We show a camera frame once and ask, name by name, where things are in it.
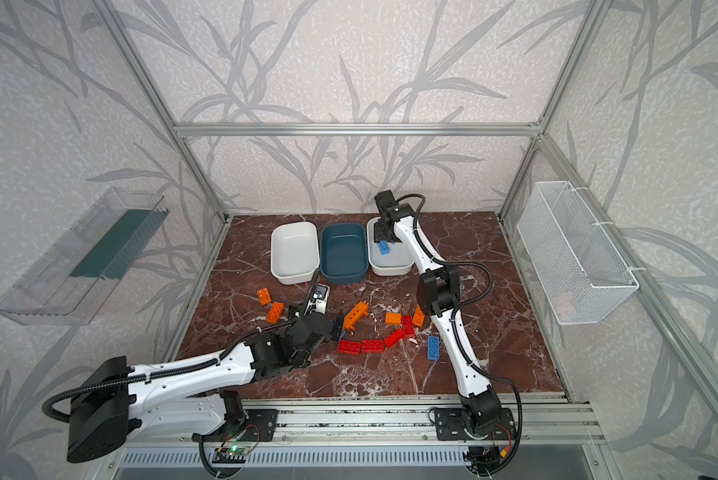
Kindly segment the small orange lego brick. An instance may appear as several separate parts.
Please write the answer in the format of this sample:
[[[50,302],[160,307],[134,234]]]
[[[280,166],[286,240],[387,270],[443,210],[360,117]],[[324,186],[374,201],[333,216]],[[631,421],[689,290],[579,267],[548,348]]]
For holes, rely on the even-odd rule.
[[[265,306],[272,303],[272,298],[267,288],[257,291],[257,296],[261,305]]]

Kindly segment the red lego brick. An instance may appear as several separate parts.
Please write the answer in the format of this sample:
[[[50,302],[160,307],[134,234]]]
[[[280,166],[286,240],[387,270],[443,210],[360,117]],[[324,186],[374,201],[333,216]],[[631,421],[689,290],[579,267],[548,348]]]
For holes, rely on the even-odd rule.
[[[384,344],[387,349],[392,348],[393,346],[397,345],[403,338],[405,337],[405,332],[403,329],[398,328],[394,330],[391,334],[389,334],[384,339]]]
[[[340,340],[338,342],[338,352],[346,355],[360,355],[362,353],[362,343],[351,340]]]
[[[401,327],[405,338],[412,338],[415,336],[415,325],[411,316],[402,317]]]
[[[382,353],[386,349],[386,344],[382,339],[363,340],[361,349],[363,353]]]

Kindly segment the blue lego brick front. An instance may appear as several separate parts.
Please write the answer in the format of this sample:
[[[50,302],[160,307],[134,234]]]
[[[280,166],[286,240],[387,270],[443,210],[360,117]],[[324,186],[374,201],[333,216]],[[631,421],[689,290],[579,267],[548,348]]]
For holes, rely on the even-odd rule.
[[[427,339],[427,359],[439,361],[441,358],[441,340],[438,336],[429,336]]]

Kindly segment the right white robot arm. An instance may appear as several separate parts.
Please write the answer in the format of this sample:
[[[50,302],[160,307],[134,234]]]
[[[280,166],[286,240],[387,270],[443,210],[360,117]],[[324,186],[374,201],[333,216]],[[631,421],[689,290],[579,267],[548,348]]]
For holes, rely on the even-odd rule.
[[[481,367],[468,338],[462,309],[479,302],[494,286],[489,269],[473,261],[447,261],[424,233],[420,214],[426,198],[406,194],[399,198],[389,191],[375,195],[379,221],[374,240],[401,243],[410,252],[419,272],[417,303],[436,327],[452,362],[462,405],[462,422],[467,434],[482,439],[499,427],[503,406],[494,388],[496,382],[511,389],[516,400],[516,431],[511,434],[510,451],[516,452],[522,439],[522,404],[516,384],[508,378],[490,374]],[[483,270],[488,280],[484,291],[469,300],[461,298],[460,268]]]

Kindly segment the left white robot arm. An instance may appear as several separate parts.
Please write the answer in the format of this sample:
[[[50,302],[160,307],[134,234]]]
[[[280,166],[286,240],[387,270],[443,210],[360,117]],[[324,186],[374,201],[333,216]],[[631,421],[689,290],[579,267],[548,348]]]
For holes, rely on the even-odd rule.
[[[250,331],[222,351],[181,361],[130,366],[126,357],[114,357],[82,386],[45,400],[42,412],[68,425],[70,463],[104,457],[146,432],[225,432],[240,421],[231,414],[239,404],[214,391],[309,367],[311,354],[338,340],[343,324],[343,316],[312,311]]]

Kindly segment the right white plastic bin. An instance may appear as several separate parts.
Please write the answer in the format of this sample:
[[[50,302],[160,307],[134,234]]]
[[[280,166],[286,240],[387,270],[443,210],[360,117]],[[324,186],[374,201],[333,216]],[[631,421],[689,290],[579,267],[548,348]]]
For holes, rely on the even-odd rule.
[[[369,265],[372,271],[378,276],[401,276],[408,274],[415,265],[414,258],[404,243],[388,243],[390,246],[389,255],[381,255],[378,243],[374,242],[373,227],[379,217],[370,219],[367,222],[367,250]]]

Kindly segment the teal plastic bin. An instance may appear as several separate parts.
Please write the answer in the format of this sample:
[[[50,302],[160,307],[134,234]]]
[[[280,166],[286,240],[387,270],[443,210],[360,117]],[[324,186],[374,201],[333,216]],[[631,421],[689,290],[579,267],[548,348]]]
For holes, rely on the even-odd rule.
[[[369,270],[366,229],[359,223],[327,225],[320,235],[321,274],[332,285],[365,280]]]

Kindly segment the red lego brick tilted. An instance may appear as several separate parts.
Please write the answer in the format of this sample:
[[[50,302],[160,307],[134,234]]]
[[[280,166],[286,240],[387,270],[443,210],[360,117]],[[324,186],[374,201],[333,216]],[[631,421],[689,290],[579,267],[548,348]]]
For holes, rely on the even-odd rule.
[[[394,330],[391,334],[389,334],[384,339],[384,344],[387,349],[392,348],[393,346],[397,345],[403,338],[405,337],[405,332],[403,329],[398,328]]]

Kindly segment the left white plastic bin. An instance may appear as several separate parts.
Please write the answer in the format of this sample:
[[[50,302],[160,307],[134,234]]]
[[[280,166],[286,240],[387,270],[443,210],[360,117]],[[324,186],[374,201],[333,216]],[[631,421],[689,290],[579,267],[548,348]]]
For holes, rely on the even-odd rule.
[[[271,234],[270,270],[283,285],[311,280],[320,266],[318,232],[311,222],[295,222],[275,228]]]

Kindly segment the left green circuit board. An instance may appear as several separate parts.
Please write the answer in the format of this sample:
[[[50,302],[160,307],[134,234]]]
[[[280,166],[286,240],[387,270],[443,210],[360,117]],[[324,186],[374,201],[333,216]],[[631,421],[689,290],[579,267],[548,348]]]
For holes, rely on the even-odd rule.
[[[250,448],[247,446],[218,447],[214,451],[212,462],[218,465],[243,464],[249,456]]]

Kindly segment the aluminium cage frame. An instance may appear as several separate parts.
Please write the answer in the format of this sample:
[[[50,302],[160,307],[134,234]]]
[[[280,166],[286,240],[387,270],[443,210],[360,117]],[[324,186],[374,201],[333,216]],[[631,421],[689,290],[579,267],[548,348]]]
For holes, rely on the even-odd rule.
[[[556,174],[576,187],[584,204],[593,214],[605,221],[604,230],[613,241],[616,250],[627,263],[636,267],[641,287],[637,297],[655,328],[664,338],[669,349],[695,385],[696,391],[707,404],[718,421],[718,365],[701,346],[700,340],[691,332],[689,325],[680,317],[649,273],[644,262],[628,244],[617,226],[611,223],[610,215],[596,200],[586,181],[573,167],[568,157],[549,133],[549,127],[557,115],[563,98],[573,83],[582,62],[599,33],[609,1],[591,1],[583,16],[583,23],[576,34],[572,50],[565,60],[560,77],[552,90],[549,103],[540,119],[531,123],[188,123],[176,124],[168,112],[166,103],[157,91],[156,84],[146,69],[146,64],[130,37],[122,17],[110,1],[96,1],[94,15],[99,25],[109,34],[115,47],[123,57],[149,105],[154,109],[167,142],[177,152],[190,173],[199,183],[202,191],[214,203],[218,211],[224,209],[215,190],[209,184],[206,174],[192,155],[184,138],[186,136],[340,136],[340,137],[389,137],[389,136],[478,136],[478,137],[528,137],[530,149],[525,154],[519,172],[510,188],[506,202],[513,203],[521,183],[526,178],[538,154],[546,156]]]

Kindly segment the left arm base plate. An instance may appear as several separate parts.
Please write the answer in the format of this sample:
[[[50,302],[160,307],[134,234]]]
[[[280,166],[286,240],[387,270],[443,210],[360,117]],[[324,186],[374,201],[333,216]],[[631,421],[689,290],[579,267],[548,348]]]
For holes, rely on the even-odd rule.
[[[225,428],[221,439],[227,442],[272,442],[279,411],[276,409],[253,409],[246,411],[244,420],[237,419]]]

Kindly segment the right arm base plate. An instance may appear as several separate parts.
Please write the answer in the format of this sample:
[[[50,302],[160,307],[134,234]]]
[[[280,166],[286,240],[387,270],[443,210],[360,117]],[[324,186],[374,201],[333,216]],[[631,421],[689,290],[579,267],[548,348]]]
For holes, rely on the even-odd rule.
[[[439,441],[512,442],[517,438],[520,424],[509,408],[503,409],[499,419],[488,427],[486,433],[477,433],[474,427],[467,427],[460,408],[433,407],[429,410],[429,420]]]

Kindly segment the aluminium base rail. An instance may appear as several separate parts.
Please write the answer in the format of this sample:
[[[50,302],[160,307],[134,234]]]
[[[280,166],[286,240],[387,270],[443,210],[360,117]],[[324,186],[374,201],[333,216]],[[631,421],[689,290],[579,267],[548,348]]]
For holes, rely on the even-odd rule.
[[[605,435],[593,408],[570,403],[561,394],[528,393],[500,397],[523,420],[522,445],[603,444]],[[273,434],[268,446],[423,445],[437,442],[441,426],[434,409],[455,408],[455,395],[363,398],[246,399],[248,413],[273,409],[277,417],[260,427]],[[142,428],[128,438],[130,446],[188,446],[202,427],[219,427],[224,403],[215,396],[189,398],[145,415]]]

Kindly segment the clear plastic wall tray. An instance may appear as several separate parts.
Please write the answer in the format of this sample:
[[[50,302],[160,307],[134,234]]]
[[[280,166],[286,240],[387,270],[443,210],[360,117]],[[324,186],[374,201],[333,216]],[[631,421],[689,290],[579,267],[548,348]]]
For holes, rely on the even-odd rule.
[[[89,324],[169,213],[162,194],[109,188],[0,297],[0,315],[23,326]]]

